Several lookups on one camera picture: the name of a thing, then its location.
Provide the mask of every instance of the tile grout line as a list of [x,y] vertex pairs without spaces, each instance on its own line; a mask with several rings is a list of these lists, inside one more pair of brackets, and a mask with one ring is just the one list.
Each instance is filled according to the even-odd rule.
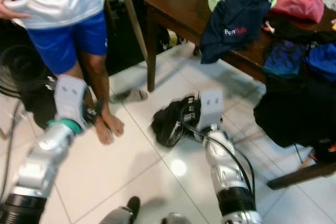
[[33,127],[33,123],[30,121],[30,117],[28,116],[28,111],[26,111],[26,113],[27,113],[26,116],[27,116],[28,122],[30,124],[31,130],[33,131],[35,137],[37,137],[37,134],[36,134],[36,132],[34,130],[34,127]]
[[[147,139],[147,141],[149,142],[149,144],[153,147],[153,149],[156,151],[156,153],[158,154],[158,156],[160,157],[160,159],[163,159],[163,157],[160,155],[160,153],[156,150],[156,148],[154,147],[154,145],[152,144],[152,142],[148,139],[147,135],[143,132],[143,130],[141,129],[141,127],[138,125],[137,121],[134,119],[134,117],[131,115],[131,113],[128,111],[128,109],[126,108],[126,106],[122,103],[122,105],[124,106],[125,110],[127,111],[127,113],[130,115],[130,117],[132,118],[132,120],[134,121],[134,123],[137,125],[137,127],[139,128],[139,130],[141,131],[141,133],[144,135],[144,137]],[[179,143],[177,143],[173,148],[171,148],[169,150],[169,152],[171,152],[172,150],[174,150],[176,147],[178,147],[180,145]]]
[[250,140],[250,142],[257,147],[262,153],[264,153],[266,155],[266,157],[268,157],[269,160],[271,160],[271,162],[280,169],[280,171],[285,175],[286,172],[284,170],[282,170],[274,161],[271,157],[269,157],[261,148],[259,148],[259,146],[257,144],[255,144],[252,140]]
[[[174,64],[172,64],[168,59],[166,59],[166,60],[172,65],[172,67],[173,67],[179,74],[182,75],[182,77],[183,77],[183,78],[184,78],[184,79],[185,79],[185,80],[186,80],[186,81],[187,81],[193,88],[195,88],[196,90],[199,91],[199,89],[198,89],[192,82],[190,82],[189,79],[188,79],[186,76],[184,76],[182,72],[180,72],[179,68],[177,68]],[[246,97],[248,97],[249,95],[251,95],[254,91],[256,91],[257,89],[258,89],[258,86],[254,87],[254,88],[251,89],[250,91],[246,92],[246,94],[243,94],[243,93],[240,93],[240,92],[239,92],[238,94],[241,95],[241,98],[246,98]],[[240,102],[240,101],[239,101],[239,98],[237,98],[234,104],[232,104],[230,107],[228,107],[227,110],[224,110],[224,111],[225,111],[224,113],[228,112],[230,109],[232,109],[234,106],[236,106],[239,102]]]
[[266,213],[263,214],[262,218],[264,219],[264,217],[272,210],[272,208],[275,206],[275,204],[285,195],[285,193],[287,192],[288,188],[286,188],[282,194],[277,198],[277,200],[269,207],[269,209],[266,211]]
[[328,218],[332,221],[332,222],[334,222],[334,223],[336,223],[336,221],[335,220],[333,220],[333,218],[331,218],[330,216],[329,216],[329,214],[328,213],[326,213],[324,210],[323,210],[323,208],[321,208],[316,202],[315,202],[315,200],[313,200],[308,194],[306,194],[306,192],[300,187],[300,186],[298,186],[298,184],[297,183],[295,183],[295,185],[314,203],[314,205],[316,205],[326,216],[328,216]]
[[70,215],[69,215],[69,213],[68,213],[68,211],[67,211],[67,208],[66,208],[65,203],[64,203],[64,201],[63,201],[63,199],[62,199],[62,197],[61,197],[61,193],[59,192],[56,183],[54,183],[54,187],[55,187],[55,190],[56,190],[56,192],[57,192],[57,194],[58,194],[58,197],[59,197],[59,199],[60,199],[60,201],[61,201],[61,204],[62,204],[62,206],[63,206],[63,209],[64,209],[64,211],[65,211],[65,213],[66,213],[66,215],[67,215],[68,221],[69,221],[69,223],[72,223],[72,222],[71,222],[71,219],[70,219]]
[[[34,131],[32,125],[31,125],[30,119],[29,119],[28,117],[27,117],[26,119],[29,121],[29,125],[30,125],[30,127],[31,127],[31,129],[32,129],[32,132],[33,132],[33,134],[34,134],[34,139],[33,139],[33,140],[35,140],[35,139],[37,138],[37,135],[36,135],[36,133],[35,133],[35,131]],[[19,127],[19,124],[17,124],[17,125],[14,127],[13,142],[15,141],[14,138],[15,138],[15,131],[16,131],[16,128],[17,128],[17,127]],[[11,150],[11,152],[13,152],[13,151],[15,151],[15,150],[21,148],[22,146],[28,144],[30,141],[31,141],[31,140],[26,140],[25,142],[23,142],[23,143],[21,143],[21,144],[18,144],[18,145],[16,145],[16,146],[13,145],[13,146],[12,146],[12,150]],[[5,156],[6,154],[7,154],[7,150],[5,150],[5,152],[4,152],[3,154],[0,154],[0,157]]]
[[169,170],[169,172],[174,176],[175,180],[177,181],[177,183],[180,185],[180,187],[182,188],[182,190],[185,192],[185,194],[188,196],[188,198],[190,199],[190,201],[194,204],[194,206],[196,207],[196,209],[198,210],[198,212],[200,212],[200,214],[202,215],[202,217],[204,218],[204,220],[206,221],[206,223],[210,224],[209,221],[205,218],[204,214],[201,212],[201,210],[199,209],[199,207],[197,206],[197,204],[193,201],[193,199],[191,198],[191,196],[187,193],[187,191],[184,189],[184,187],[182,186],[182,184],[180,183],[180,181],[176,178],[176,176],[174,175],[174,173],[172,172],[172,170],[168,167],[167,163],[164,161],[164,159],[162,159],[164,165],[167,167],[167,169]]
[[159,163],[160,161],[162,161],[161,159],[155,161],[153,164],[151,164],[149,167],[147,167],[146,169],[144,169],[142,172],[140,172],[137,176],[135,176],[134,178],[132,178],[131,180],[129,180],[127,183],[125,183],[123,186],[121,186],[118,190],[114,191],[110,196],[108,196],[107,198],[103,199],[101,202],[99,202],[97,205],[95,205],[94,207],[92,207],[89,211],[87,211],[84,215],[82,215],[80,218],[78,218],[77,220],[75,220],[74,222],[71,222],[72,224],[77,223],[78,221],[80,221],[81,219],[83,219],[84,217],[86,217],[87,215],[89,215],[91,212],[93,212],[94,210],[96,210],[98,207],[100,207],[103,203],[105,203],[107,200],[109,200],[111,197],[113,197],[114,195],[116,195],[118,192],[120,192],[122,189],[126,188],[129,184],[131,184],[133,181],[135,181],[138,177],[140,177],[141,175],[143,175],[145,172],[147,172],[150,168],[152,168],[154,165],[156,165],[157,163]]

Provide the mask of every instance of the hand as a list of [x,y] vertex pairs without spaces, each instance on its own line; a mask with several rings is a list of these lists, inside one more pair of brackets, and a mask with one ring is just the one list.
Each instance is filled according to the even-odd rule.
[[12,19],[12,18],[28,18],[29,15],[25,13],[17,13],[8,9],[4,4],[4,0],[0,0],[0,18]]

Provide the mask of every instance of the bare foot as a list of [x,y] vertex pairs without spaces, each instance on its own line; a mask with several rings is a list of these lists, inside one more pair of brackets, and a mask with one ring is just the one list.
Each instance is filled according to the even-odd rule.
[[96,118],[96,123],[95,123],[94,126],[96,128],[99,141],[103,145],[111,144],[112,143],[112,135],[111,135],[109,129],[107,128],[107,126],[105,125],[104,120],[101,116]]
[[124,124],[117,117],[112,115],[110,111],[102,112],[101,116],[105,124],[109,127],[110,131],[112,131],[116,136],[121,136],[124,133]]

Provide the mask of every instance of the blue shorts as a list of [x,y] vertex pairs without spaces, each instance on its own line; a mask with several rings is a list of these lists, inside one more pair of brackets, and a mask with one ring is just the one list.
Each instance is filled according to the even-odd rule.
[[107,32],[104,13],[80,23],[52,29],[27,30],[42,60],[54,74],[69,71],[76,63],[76,49],[105,56]]

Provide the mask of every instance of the green ring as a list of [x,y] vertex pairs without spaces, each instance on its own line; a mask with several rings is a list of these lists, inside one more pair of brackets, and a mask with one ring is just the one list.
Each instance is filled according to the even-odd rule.
[[48,122],[48,126],[52,126],[55,124],[63,124],[66,127],[70,128],[76,135],[80,134],[82,132],[81,127],[78,125],[78,123],[76,123],[73,120],[70,119],[66,119],[63,118],[61,120],[51,120]]

